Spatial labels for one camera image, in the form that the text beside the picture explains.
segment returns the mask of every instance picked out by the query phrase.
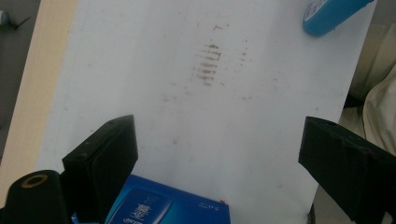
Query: white tabletop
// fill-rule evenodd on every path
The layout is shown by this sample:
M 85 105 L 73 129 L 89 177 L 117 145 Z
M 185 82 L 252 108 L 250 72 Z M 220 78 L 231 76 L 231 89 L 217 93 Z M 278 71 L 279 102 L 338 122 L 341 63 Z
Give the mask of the white tabletop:
M 302 29 L 305 0 L 79 1 L 37 169 L 134 114 L 135 175 L 213 199 L 232 223 L 305 223 L 305 116 L 337 121 L 374 11 Z

